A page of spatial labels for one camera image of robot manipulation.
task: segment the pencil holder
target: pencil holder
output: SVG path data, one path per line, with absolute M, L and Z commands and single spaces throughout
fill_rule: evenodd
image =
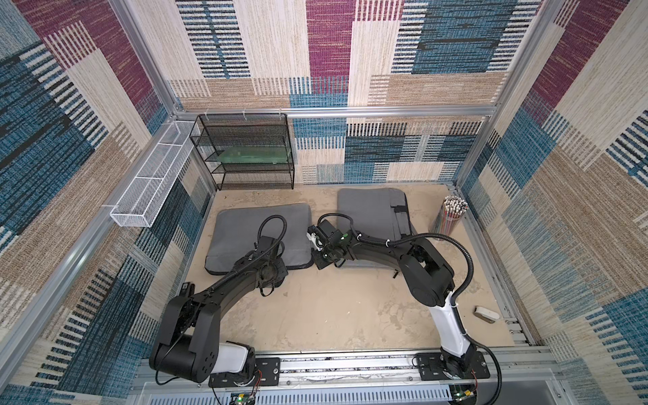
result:
M 457 196 L 447 196 L 443 199 L 439 214 L 434 220 L 430 232 L 449 236 L 467 209 L 468 204 L 464 199 Z

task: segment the white arm segment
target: white arm segment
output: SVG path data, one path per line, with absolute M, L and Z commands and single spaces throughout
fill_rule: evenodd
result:
M 218 357 L 212 373 L 238 373 L 243 370 L 248 358 L 248 348 L 234 343 L 219 343 Z
M 448 294 L 443 307 L 428 307 L 428 309 L 437 325 L 441 337 L 441 347 L 446 352 L 461 357 L 468 350 L 470 342 L 461 334 L 457 319 L 450 306 L 450 297 L 452 297 L 452 293 Z

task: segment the black cable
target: black cable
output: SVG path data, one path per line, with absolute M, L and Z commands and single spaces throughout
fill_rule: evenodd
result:
M 250 266 L 252 266 L 252 265 L 255 264 L 256 262 L 258 262 L 259 260 L 261 260 L 261 259 L 262 259 L 263 257 L 265 257 L 266 255 L 270 254 L 270 252 L 272 252 L 272 250 L 273 250 L 274 248 L 276 248 L 277 245 L 279 245 L 279 243 L 281 242 L 281 239 L 282 239 L 282 238 L 284 237 L 284 235 L 286 234 L 286 230 L 288 229 L 288 222 L 286 222 L 286 218 L 284 218 L 284 217 L 281 216 L 281 215 L 270 215 L 269 217 L 267 217 L 267 218 L 266 218 L 266 219 L 261 223 L 261 226 L 259 227 L 259 232 L 257 233 L 257 242 L 259 241 L 259 239 L 261 239 L 261 231 L 263 230 L 263 227 L 266 225 L 266 223 L 267 223 L 268 221 L 270 221 L 271 219 L 274 219 L 274 218 L 279 218 L 279 219 L 281 219 L 281 220 L 283 221 L 283 228 L 281 229 L 281 233 L 279 234 L 279 237 L 276 238 L 274 242 L 272 242 L 272 245 L 270 245 L 270 247 L 268 248 L 268 250 L 266 250 L 262 255 L 259 255 L 259 256 L 255 257 L 254 259 L 250 260 L 250 261 L 249 261 L 245 266 L 243 266 L 243 267 L 241 267 L 241 268 L 239 268 L 239 269 L 231 270 L 229 273 L 225 274 L 225 275 L 224 275 L 220 280 L 218 280 L 217 282 L 215 282 L 214 284 L 212 284 L 211 287 L 209 287 L 210 290 L 212 290 L 212 291 L 213 291 L 213 290 L 216 290 L 218 287 L 220 287 L 220 286 L 222 286 L 223 284 L 225 284 L 226 282 L 232 280 L 232 278 L 234 278 L 234 277 L 236 277 L 237 275 L 241 274 L 242 272 L 244 272 L 245 270 L 247 270 L 247 268 L 249 268 Z
M 476 341 L 470 335 L 468 335 L 468 332 L 466 332 L 466 329 L 463 327 L 463 323 L 461 322 L 461 316 L 459 315 L 459 310 L 457 309 L 457 297 L 459 294 L 461 294 L 466 288 L 468 288 L 468 285 L 472 281 L 472 276 L 474 275 L 474 265 L 472 262 L 472 257 L 470 256 L 470 253 L 466 248 L 463 247 L 462 244 L 457 242 L 455 239 L 444 235 L 442 233 L 419 233 L 418 235 L 411 235 L 408 237 L 404 237 L 399 240 L 394 240 L 394 241 L 385 241 L 385 242 L 377 242 L 377 241 L 372 241 L 372 240 L 366 240 L 363 238 L 358 237 L 357 239 L 360 242 L 370 244 L 370 245 L 375 245 L 375 246 L 397 246 L 403 243 L 411 242 L 413 240 L 416 240 L 418 238 L 435 238 L 435 239 L 441 239 L 445 240 L 446 242 L 449 242 L 459 251 L 461 254 L 463 254 L 464 258 L 466 259 L 466 263 L 468 265 L 468 272 L 466 274 L 466 278 L 463 280 L 463 283 L 457 288 L 453 293 L 452 296 L 450 297 L 450 306 L 452 307 L 452 313 L 454 314 L 454 317 L 457 319 L 457 324 L 459 325 L 459 330 L 461 331 L 462 335 L 466 337 L 466 340 L 468 340 L 470 343 L 477 347 L 481 347 L 488 353 L 488 355 L 492 358 L 493 363 L 495 363 L 495 370 L 497 370 L 497 388 L 495 389 L 495 393 L 491 397 L 491 399 L 486 402 L 484 405 L 492 405 L 497 401 L 497 398 L 500 396 L 500 393 L 502 392 L 502 369 L 500 368 L 500 363 L 497 361 L 497 358 L 495 357 L 495 354 L 493 354 L 492 350 L 490 350 L 487 346 L 481 344 L 480 342 Z
M 288 222 L 286 222 L 286 218 L 284 218 L 281 215 L 270 215 L 266 219 L 261 222 L 261 225 L 259 226 L 259 231 L 257 232 L 257 242 L 261 239 L 261 232 L 263 232 L 263 227 L 266 226 L 268 221 L 273 220 L 274 218 L 279 218 L 283 223 L 283 229 L 281 230 L 281 234 L 279 235 L 279 240 L 283 239 L 284 235 L 286 234 L 286 229 L 288 229 Z
M 162 359 L 160 359 L 160 361 L 157 362 L 157 364 L 156 364 L 156 384 L 157 384 L 157 385 L 159 385 L 159 386 L 164 386 L 164 385 L 166 385 L 166 384 L 172 382 L 173 380 L 177 380 L 177 379 L 179 378 L 179 377 L 172 377 L 172 378 L 170 378 L 170 379 L 168 379 L 168 380 L 166 380 L 166 381 L 164 381 L 164 382 L 160 382 L 160 381 L 157 379 L 157 375 L 158 375 L 158 373 L 159 373 L 159 370 L 158 370 L 157 368 L 160 366 L 160 364 L 162 364 L 162 362 L 164 362 L 164 359 L 167 358 L 167 356 L 168 356 L 169 353 L 171 353 L 171 350 L 173 350 L 173 348 L 178 344 L 178 342 L 180 341 L 180 339 L 182 338 L 182 336 L 185 334 L 185 332 L 187 331 L 187 329 L 189 329 L 189 328 L 191 327 L 191 325 L 196 321 L 196 316 L 198 315 L 198 311 L 200 310 L 200 306 L 203 305 L 203 304 L 205 303 L 205 301 L 207 300 L 207 298 L 209 298 L 209 297 L 210 297 L 210 295 L 206 295 L 206 296 L 203 298 L 203 300 L 200 302 L 200 304 L 196 305 L 196 310 L 194 311 L 194 315 L 191 317 L 191 322 L 189 322 L 189 324 L 187 324 L 187 327 L 185 328 L 185 330 L 183 330 L 183 331 L 180 333 L 180 335 L 178 336 L 178 338 L 176 339 L 176 341 L 174 341 L 173 344 L 171 345 L 171 347 L 168 348 L 167 352 L 164 354 L 164 356 L 162 356 Z
M 218 399 L 218 395 L 216 395 L 216 390 L 214 389 L 214 387 L 211 388 L 211 391 L 214 393 L 214 397 L 216 397 L 216 400 L 218 401 L 218 405 L 223 405 L 220 403 L 220 399 Z
M 272 293 L 275 291 L 275 284 L 272 283 L 272 289 L 271 289 L 270 292 L 267 293 L 267 294 L 264 294 L 264 293 L 263 293 L 263 287 L 261 287 L 261 286 L 259 286 L 259 291 L 261 292 L 261 296 L 262 296 L 262 297 L 268 297 L 268 296 L 270 296 L 270 294 L 272 294 Z
M 340 213 L 328 213 L 328 214 L 324 214 L 324 215 L 320 216 L 320 218 L 318 219 L 318 225 L 320 225 L 322 223 L 322 220 L 324 218 L 326 218 L 327 216 L 340 216 L 342 218 L 348 219 L 349 220 L 349 227 L 351 228 L 351 233 L 353 234 L 353 236 L 356 236 L 358 234 L 356 232 L 355 228 L 353 227 L 353 218 L 351 218 L 348 215 L 344 215 L 344 214 L 340 214 Z

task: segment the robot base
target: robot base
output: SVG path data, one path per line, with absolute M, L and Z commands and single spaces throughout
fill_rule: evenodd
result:
M 281 370 L 279 364 L 281 359 L 279 357 L 267 357 L 267 358 L 258 358 L 256 359 L 257 364 L 256 368 L 261 371 L 261 383 L 259 384 L 262 387 L 272 387 L 279 385 L 279 371 Z M 259 378 L 258 373 L 254 373 L 252 380 L 246 387 L 252 388 Z M 209 387 L 210 388 L 230 388 L 230 387 L 240 387 L 234 383 L 236 379 L 232 379 L 231 373 L 215 373 L 209 375 Z
M 445 368 L 445 362 L 441 359 L 441 353 L 417 353 L 415 358 L 417 362 L 417 369 L 419 369 L 419 374 L 421 375 L 421 380 L 451 380 L 451 378 L 446 376 L 446 374 L 443 372 Z M 491 373 L 488 370 L 486 361 L 484 361 L 484 355 L 481 352 L 476 352 L 476 355 L 473 357 L 470 366 L 471 369 L 475 372 L 476 378 L 491 377 Z M 472 373 L 468 373 L 468 375 L 464 376 L 463 378 L 472 378 Z

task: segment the gray cushion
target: gray cushion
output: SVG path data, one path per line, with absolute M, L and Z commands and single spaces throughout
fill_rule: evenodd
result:
M 415 232 L 410 224 L 407 197 L 398 189 L 341 189 L 338 212 L 353 218 L 358 232 L 372 237 L 398 240 Z M 349 221 L 338 218 L 338 228 L 347 231 Z M 384 267 L 368 260 L 347 260 L 344 266 Z
M 278 205 L 276 207 L 236 208 L 220 211 L 216 217 L 214 236 L 205 259 L 205 269 L 221 275 L 232 269 L 234 262 L 250 250 L 257 241 L 257 231 L 264 219 L 279 214 L 286 218 L 288 228 L 282 241 L 286 248 L 282 258 L 289 270 L 311 265 L 311 243 L 306 238 L 310 221 L 310 206 L 305 203 Z M 263 235 L 277 237 L 282 223 L 270 220 L 263 229 Z

